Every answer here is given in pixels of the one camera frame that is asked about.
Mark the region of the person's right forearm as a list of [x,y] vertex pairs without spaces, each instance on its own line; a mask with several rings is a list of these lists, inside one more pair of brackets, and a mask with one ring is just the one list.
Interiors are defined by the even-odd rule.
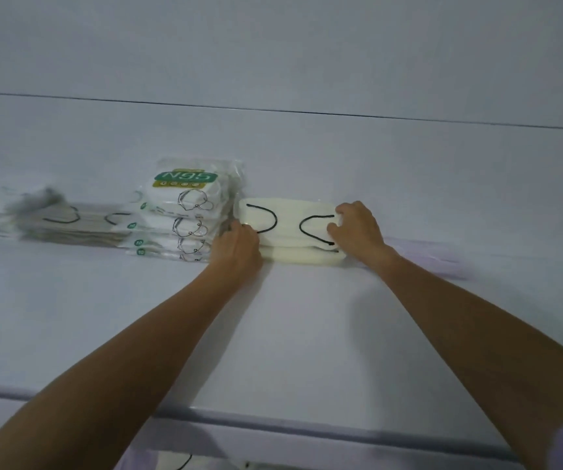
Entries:
[[563,346],[400,255],[380,274],[528,470],[563,426]]

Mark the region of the white mask packet black loops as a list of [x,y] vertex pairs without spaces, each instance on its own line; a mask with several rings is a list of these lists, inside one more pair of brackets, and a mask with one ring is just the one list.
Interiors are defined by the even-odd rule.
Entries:
[[339,246],[327,230],[331,223],[342,223],[335,209],[321,201],[242,198],[235,213],[242,224],[256,231],[261,246],[336,251]]
[[339,250],[326,251],[317,247],[274,247],[261,245],[263,259],[302,266],[338,267],[347,255]]

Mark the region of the person's left hand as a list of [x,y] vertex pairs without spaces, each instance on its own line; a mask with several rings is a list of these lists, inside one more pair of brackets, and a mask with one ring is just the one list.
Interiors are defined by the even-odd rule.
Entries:
[[229,229],[212,244],[209,267],[223,277],[246,283],[262,269],[259,238],[236,238]]

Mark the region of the person's right hand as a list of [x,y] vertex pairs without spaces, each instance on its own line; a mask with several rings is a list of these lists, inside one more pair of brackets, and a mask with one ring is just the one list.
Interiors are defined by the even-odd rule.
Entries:
[[343,252],[380,274],[392,264],[398,254],[384,242],[375,217],[362,202],[349,203],[347,217],[348,242]]

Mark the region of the person's left forearm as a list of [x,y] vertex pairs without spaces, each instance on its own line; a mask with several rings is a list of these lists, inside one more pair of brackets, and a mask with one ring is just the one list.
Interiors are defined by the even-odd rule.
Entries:
[[0,428],[0,470],[113,470],[263,261],[221,259],[61,374]]

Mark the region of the pile of white mask packets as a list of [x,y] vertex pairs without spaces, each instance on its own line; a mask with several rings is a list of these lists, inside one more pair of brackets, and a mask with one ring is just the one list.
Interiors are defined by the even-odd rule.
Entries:
[[129,215],[117,205],[69,203],[51,187],[33,192],[0,187],[0,239],[117,247],[127,235],[117,226]]

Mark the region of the green label mask pack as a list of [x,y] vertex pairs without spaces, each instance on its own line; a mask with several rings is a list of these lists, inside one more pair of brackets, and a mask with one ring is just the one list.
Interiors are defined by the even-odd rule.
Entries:
[[119,247],[126,249],[150,247],[184,254],[208,254],[211,252],[212,243],[210,239],[202,239],[195,236],[179,237],[175,235],[138,231],[126,236],[119,244]]
[[162,158],[142,192],[154,212],[218,219],[228,215],[242,187],[243,166],[239,160]]
[[122,227],[178,238],[204,239],[216,235],[230,216],[235,197],[189,188],[171,192],[167,199],[144,197]]
[[127,255],[136,256],[139,258],[155,258],[164,260],[176,260],[181,262],[209,262],[211,255],[210,252],[203,254],[199,252],[186,254],[183,251],[169,251],[144,245],[122,247],[122,251],[124,251]]

